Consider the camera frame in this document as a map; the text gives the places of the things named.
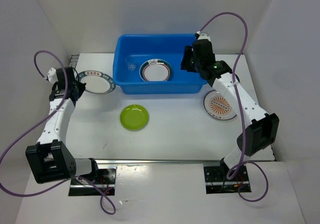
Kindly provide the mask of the white plate dark lettered rim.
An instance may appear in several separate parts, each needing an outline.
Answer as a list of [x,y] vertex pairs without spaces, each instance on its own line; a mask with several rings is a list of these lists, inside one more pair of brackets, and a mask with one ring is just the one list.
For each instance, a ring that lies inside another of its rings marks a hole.
[[86,85],[85,91],[92,94],[108,94],[116,88],[112,77],[100,71],[82,71],[78,74],[78,80]]

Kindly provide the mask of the white plate red green rim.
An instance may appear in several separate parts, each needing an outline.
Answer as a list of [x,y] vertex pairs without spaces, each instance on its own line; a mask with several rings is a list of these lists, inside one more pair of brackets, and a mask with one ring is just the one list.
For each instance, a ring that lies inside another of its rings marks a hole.
[[149,59],[141,65],[139,75],[145,82],[169,81],[173,76],[173,69],[165,60]]

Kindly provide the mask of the clear plastic cup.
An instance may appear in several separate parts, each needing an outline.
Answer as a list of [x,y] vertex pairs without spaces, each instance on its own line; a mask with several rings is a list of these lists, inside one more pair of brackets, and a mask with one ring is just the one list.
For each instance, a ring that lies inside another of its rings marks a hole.
[[125,63],[127,64],[127,68],[129,71],[134,71],[137,68],[135,56],[126,57]]

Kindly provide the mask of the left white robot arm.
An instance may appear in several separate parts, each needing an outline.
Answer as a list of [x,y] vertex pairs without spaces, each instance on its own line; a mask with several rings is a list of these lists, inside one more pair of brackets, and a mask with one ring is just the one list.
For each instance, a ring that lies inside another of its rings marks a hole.
[[73,179],[77,176],[90,184],[100,177],[93,158],[75,159],[66,146],[66,133],[76,102],[86,89],[75,77],[72,67],[51,68],[47,74],[53,84],[49,95],[50,119],[35,145],[25,155],[37,183]]

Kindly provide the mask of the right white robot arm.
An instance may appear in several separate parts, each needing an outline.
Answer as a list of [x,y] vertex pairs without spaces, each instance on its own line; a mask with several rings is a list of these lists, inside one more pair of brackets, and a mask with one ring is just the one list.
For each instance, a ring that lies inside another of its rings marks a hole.
[[191,46],[185,46],[180,68],[199,73],[241,118],[242,133],[236,140],[237,145],[220,161],[221,178],[231,180],[250,157],[274,143],[279,118],[274,113],[267,113],[253,100],[237,80],[233,68],[225,61],[216,60],[209,40],[196,40]]

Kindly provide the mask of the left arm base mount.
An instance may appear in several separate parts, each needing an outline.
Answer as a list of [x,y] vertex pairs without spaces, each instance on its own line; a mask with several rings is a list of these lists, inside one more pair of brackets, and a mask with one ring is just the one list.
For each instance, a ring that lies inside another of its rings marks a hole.
[[[116,166],[102,166],[98,169],[98,176],[90,181],[108,196],[114,196],[116,183]],[[76,177],[70,181],[69,196],[99,196],[100,193],[87,181]]]

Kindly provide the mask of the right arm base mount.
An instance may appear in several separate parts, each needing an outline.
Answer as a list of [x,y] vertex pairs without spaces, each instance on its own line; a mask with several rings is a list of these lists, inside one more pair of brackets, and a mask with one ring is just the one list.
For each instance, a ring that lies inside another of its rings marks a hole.
[[235,178],[227,180],[218,166],[203,166],[207,194],[251,192],[247,168],[242,166]]

